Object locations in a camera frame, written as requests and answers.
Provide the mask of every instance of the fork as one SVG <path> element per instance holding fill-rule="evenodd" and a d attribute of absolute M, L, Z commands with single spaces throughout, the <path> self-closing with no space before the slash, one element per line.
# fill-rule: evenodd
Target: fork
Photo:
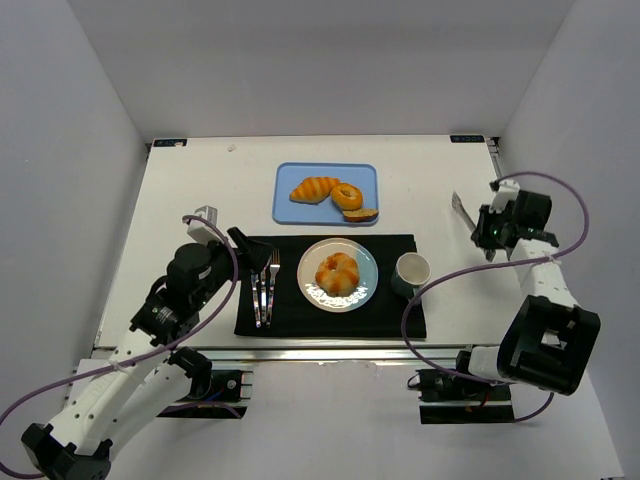
<path fill-rule="evenodd" d="M 271 257 L 271 265 L 269 265 L 269 306 L 267 307 L 267 318 L 265 326 L 271 326 L 271 312 L 273 311 L 273 292 L 276 288 L 276 275 L 280 271 L 280 250 L 277 248 L 273 251 Z"/>

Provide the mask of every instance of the white mug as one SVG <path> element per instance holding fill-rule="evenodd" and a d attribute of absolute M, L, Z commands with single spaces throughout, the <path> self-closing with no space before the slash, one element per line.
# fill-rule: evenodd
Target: white mug
<path fill-rule="evenodd" d="M 431 266 L 427 259 L 415 252 L 408 252 L 396 262 L 391 277 L 391 289 L 396 295 L 410 300 L 430 278 Z"/>

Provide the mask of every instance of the bagel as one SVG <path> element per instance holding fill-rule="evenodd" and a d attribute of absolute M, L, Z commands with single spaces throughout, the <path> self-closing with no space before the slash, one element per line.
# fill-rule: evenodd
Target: bagel
<path fill-rule="evenodd" d="M 346 253 L 328 256 L 316 272 L 316 283 L 331 296 L 351 295 L 359 282 L 358 264 Z"/>
<path fill-rule="evenodd" d="M 331 200 L 341 210 L 358 210 L 362 207 L 362 192 L 348 183 L 339 183 L 331 189 Z"/>

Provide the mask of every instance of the wire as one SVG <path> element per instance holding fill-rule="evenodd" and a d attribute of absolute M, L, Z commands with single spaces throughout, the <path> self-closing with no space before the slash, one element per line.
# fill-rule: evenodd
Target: wire
<path fill-rule="evenodd" d="M 583 217 L 582 234 L 580 235 L 578 240 L 576 240 L 576 242 L 573 245 L 571 245 L 570 247 L 558 252 L 557 254 L 555 254 L 553 256 L 553 258 L 564 257 L 565 255 L 569 255 L 570 253 L 572 253 L 575 250 L 577 250 L 584 243 L 585 239 L 587 238 L 587 235 L 589 233 L 589 228 L 590 228 L 590 225 L 591 225 L 591 221 L 590 221 L 590 217 L 589 217 L 589 209 L 587 208 L 587 204 L 585 203 L 585 201 L 582 198 L 582 196 L 580 195 L 580 193 L 578 193 L 578 191 L 575 188 L 573 188 L 571 185 L 569 185 L 564 180 L 561 180 L 561 179 L 559 179 L 557 177 L 554 177 L 553 175 L 549 175 L 548 173 L 542 173 L 542 172 L 531 172 L 531 171 L 517 172 L 517 173 L 512 173 L 510 175 L 505 175 L 504 177 L 499 178 L 497 181 L 501 182 L 502 180 L 506 180 L 508 178 L 521 177 L 521 176 L 534 176 L 534 177 L 541 177 L 541 178 L 545 178 L 547 180 L 551 180 L 552 182 L 557 183 L 558 185 L 561 185 L 562 187 L 566 188 L 567 190 L 569 190 L 569 192 L 571 192 L 571 194 L 573 194 L 573 196 L 576 198 L 576 200 L 580 204 L 580 208 L 582 209 L 582 217 Z M 415 294 L 415 296 L 409 301 L 409 304 L 407 305 L 407 307 L 404 309 L 404 312 L 402 313 L 402 322 L 400 323 L 400 333 L 402 334 L 402 339 L 404 340 L 404 343 L 407 345 L 407 348 L 409 350 L 411 350 L 411 352 L 417 358 L 419 358 L 420 360 L 422 360 L 424 363 L 426 363 L 427 365 L 429 365 L 431 368 L 433 368 L 435 370 L 438 370 L 440 372 L 446 373 L 448 375 L 452 375 L 454 377 L 460 377 L 460 378 L 464 378 L 464 379 L 467 379 L 467 380 L 472 380 L 472 381 L 475 381 L 475 382 L 487 383 L 487 384 L 490 384 L 490 385 L 495 384 L 496 383 L 495 380 L 476 377 L 474 375 L 469 375 L 469 374 L 466 374 L 466 373 L 456 372 L 455 370 L 451 370 L 451 369 L 445 368 L 445 367 L 443 367 L 441 365 L 438 365 L 434 361 L 429 360 L 424 355 L 422 355 L 418 351 L 418 349 L 411 343 L 411 341 L 409 340 L 409 337 L 407 335 L 407 319 L 409 318 L 409 312 L 411 311 L 413 306 L 418 303 L 418 301 L 420 300 L 420 297 L 422 297 L 422 295 L 424 295 L 426 292 L 428 292 L 432 288 L 435 288 L 438 285 L 440 285 L 441 283 L 444 283 L 444 282 L 446 282 L 448 280 L 453 280 L 454 278 L 461 277 L 463 275 L 467 275 L 467 274 L 475 273 L 475 272 L 482 272 L 482 271 L 485 271 L 485 270 L 497 270 L 499 268 L 517 267 L 517 266 L 520 266 L 520 265 L 542 264 L 542 263 L 546 263 L 546 262 L 552 261 L 553 258 L 540 257 L 540 258 L 533 258 L 533 259 L 526 259 L 526 260 L 517 260 L 517 261 L 513 261 L 513 262 L 503 262 L 503 263 L 477 265 L 475 267 L 464 268 L 462 270 L 458 270 L 456 272 L 449 273 L 447 275 L 444 275 L 444 276 L 434 280 L 433 282 L 427 284 L 425 287 L 421 288 Z M 553 396 L 551 395 L 551 399 L 548 400 L 548 403 L 551 403 L 552 399 L 553 399 Z M 540 410 L 537 410 L 536 412 L 534 412 L 534 414 L 538 415 L 538 414 L 542 413 L 544 411 L 544 409 L 546 409 L 548 407 L 548 403 L 546 403 L 543 406 L 544 408 L 541 408 Z M 528 415 L 527 417 L 524 417 L 524 418 L 528 420 L 529 418 L 533 418 L 533 417 Z"/>
<path fill-rule="evenodd" d="M 511 421 L 511 423 L 522 423 L 522 422 L 526 422 L 527 420 L 531 420 L 533 417 L 537 417 L 542 412 L 544 412 L 549 405 L 551 405 L 551 402 L 553 401 L 553 397 L 555 397 L 555 393 L 549 392 L 549 396 L 547 397 L 547 401 L 544 402 L 544 404 L 538 410 L 536 410 L 533 413 L 530 413 L 529 415 L 525 415 L 524 417 L 514 418 Z"/>
<path fill-rule="evenodd" d="M 42 393 L 48 392 L 49 390 L 53 390 L 58 387 L 62 387 L 64 385 L 68 385 L 72 382 L 77 382 L 78 380 L 82 380 L 84 378 L 110 373 L 112 371 L 115 371 L 116 368 L 130 367 L 132 364 L 136 362 L 142 362 L 144 360 L 148 360 L 149 358 L 155 357 L 156 355 L 161 355 L 165 352 L 168 352 L 169 350 L 173 350 L 180 343 L 193 337 L 195 334 L 197 334 L 199 331 L 205 328 L 220 313 L 220 311 L 222 311 L 222 309 L 227 305 L 227 303 L 229 303 L 229 300 L 231 300 L 231 296 L 233 295 L 233 292 L 236 288 L 236 282 L 238 281 L 238 276 L 240 273 L 239 267 L 238 267 L 238 259 L 236 258 L 236 254 L 233 251 L 233 247 L 229 243 L 229 240 L 227 239 L 227 237 L 225 237 L 224 234 L 213 223 L 209 222 L 205 218 L 198 217 L 196 215 L 185 215 L 184 217 L 182 217 L 183 223 L 189 223 L 190 221 L 193 221 L 193 220 L 201 222 L 205 226 L 213 230 L 213 232 L 220 238 L 220 240 L 222 240 L 222 243 L 224 244 L 224 246 L 227 247 L 227 250 L 231 255 L 231 263 L 233 264 L 233 277 L 231 279 L 231 288 L 229 288 L 229 291 L 227 292 L 226 296 L 222 299 L 222 302 L 220 302 L 220 305 L 218 305 L 218 307 L 211 313 L 211 315 L 209 315 L 200 325 L 198 325 L 196 328 L 191 330 L 191 332 L 189 332 L 188 334 L 175 340 L 174 342 L 168 343 L 167 345 L 163 345 L 153 350 L 152 352 L 146 353 L 144 355 L 139 355 L 137 357 L 133 357 L 129 360 L 125 360 L 124 362 L 121 362 L 116 365 L 109 365 L 107 367 L 97 368 L 89 372 L 64 378 L 62 380 L 58 380 L 57 382 L 50 383 L 49 385 L 45 385 L 44 387 L 40 387 L 37 390 L 34 390 L 33 392 L 26 394 L 25 396 L 16 400 L 4 412 L 2 412 L 2 415 L 0 416 L 0 426 L 4 423 L 7 417 L 11 415 L 11 413 L 16 408 L 18 408 L 20 405 L 27 402 L 28 400 L 31 400 L 33 397 L 37 397 Z M 25 474 L 25 473 L 19 473 L 14 470 L 11 470 L 2 461 L 0 461 L 0 472 L 4 473 L 5 475 L 9 475 L 10 477 L 20 478 L 20 479 L 44 478 L 44 475 L 42 474 Z"/>

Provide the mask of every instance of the bread roll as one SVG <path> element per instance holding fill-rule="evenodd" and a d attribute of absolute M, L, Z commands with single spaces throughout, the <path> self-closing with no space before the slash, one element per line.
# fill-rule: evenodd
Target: bread roll
<path fill-rule="evenodd" d="M 331 177 L 305 178 L 289 195 L 289 200 L 300 203 L 320 203 L 331 193 L 340 180 Z"/>

